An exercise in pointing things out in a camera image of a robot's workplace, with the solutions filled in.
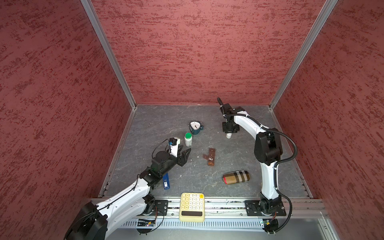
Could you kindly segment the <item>green capped pill bottle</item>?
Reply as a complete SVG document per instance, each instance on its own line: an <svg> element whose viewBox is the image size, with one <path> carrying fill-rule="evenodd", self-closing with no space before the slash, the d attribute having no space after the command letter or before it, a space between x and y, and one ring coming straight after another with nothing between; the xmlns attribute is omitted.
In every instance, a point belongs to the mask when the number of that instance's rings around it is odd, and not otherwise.
<svg viewBox="0 0 384 240"><path fill-rule="evenodd" d="M191 147L193 144L193 137L191 133L185 134L185 145L186 147Z"/></svg>

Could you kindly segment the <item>brown weekly pill organizer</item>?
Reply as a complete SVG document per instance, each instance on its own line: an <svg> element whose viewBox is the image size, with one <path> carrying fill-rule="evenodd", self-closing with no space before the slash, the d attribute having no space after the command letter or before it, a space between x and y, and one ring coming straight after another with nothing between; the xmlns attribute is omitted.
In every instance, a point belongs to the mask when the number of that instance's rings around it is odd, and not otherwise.
<svg viewBox="0 0 384 240"><path fill-rule="evenodd" d="M203 154L203 158L207 160L208 166L213 167L215 165L216 149L209 148L208 155Z"/></svg>

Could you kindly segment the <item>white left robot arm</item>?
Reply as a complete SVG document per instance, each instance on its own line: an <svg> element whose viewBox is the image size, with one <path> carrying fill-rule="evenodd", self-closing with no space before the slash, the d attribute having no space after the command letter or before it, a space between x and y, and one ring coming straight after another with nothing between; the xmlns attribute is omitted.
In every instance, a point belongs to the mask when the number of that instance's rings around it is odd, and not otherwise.
<svg viewBox="0 0 384 240"><path fill-rule="evenodd" d="M65 240L105 240L124 222L141 214L150 214L155 198L151 191L163 182L163 176L174 166L184 166L192 149L176 147L173 156L160 151L129 187L94 205L85 204L67 230Z"/></svg>

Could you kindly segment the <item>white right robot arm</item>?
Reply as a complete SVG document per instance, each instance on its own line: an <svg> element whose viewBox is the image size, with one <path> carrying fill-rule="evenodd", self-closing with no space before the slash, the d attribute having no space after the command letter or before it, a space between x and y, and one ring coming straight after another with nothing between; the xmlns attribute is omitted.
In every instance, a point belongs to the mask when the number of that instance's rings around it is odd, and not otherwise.
<svg viewBox="0 0 384 240"><path fill-rule="evenodd" d="M264 215L271 215L282 202L282 197L278 193L278 167L275 166L283 154L281 138L274 133L275 128L270 129L260 124L242 107L232 108L230 104L224 104L221 100L218 102L220 111L226 119L222 127L227 139L240 131L240 128L246 130L255 139L254 155L261 164L262 170L260 211Z"/></svg>

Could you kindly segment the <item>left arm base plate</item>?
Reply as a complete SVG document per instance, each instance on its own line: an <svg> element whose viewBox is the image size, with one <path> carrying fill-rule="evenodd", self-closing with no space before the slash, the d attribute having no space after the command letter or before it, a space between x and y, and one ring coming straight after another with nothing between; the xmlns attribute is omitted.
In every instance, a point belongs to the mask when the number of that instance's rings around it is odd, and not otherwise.
<svg viewBox="0 0 384 240"><path fill-rule="evenodd" d="M142 213L142 216L155 216L158 214L158 211L166 215L168 211L168 205L168 200L153 200L147 204L147 207Z"/></svg>

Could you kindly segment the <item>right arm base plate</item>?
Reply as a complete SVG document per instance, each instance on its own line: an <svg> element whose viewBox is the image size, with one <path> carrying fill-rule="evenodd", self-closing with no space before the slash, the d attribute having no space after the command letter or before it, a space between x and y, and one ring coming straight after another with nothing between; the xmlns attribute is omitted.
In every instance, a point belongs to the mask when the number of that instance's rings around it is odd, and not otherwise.
<svg viewBox="0 0 384 240"><path fill-rule="evenodd" d="M249 217L282 217L286 216L286 210L281 200L246 200L245 209Z"/></svg>

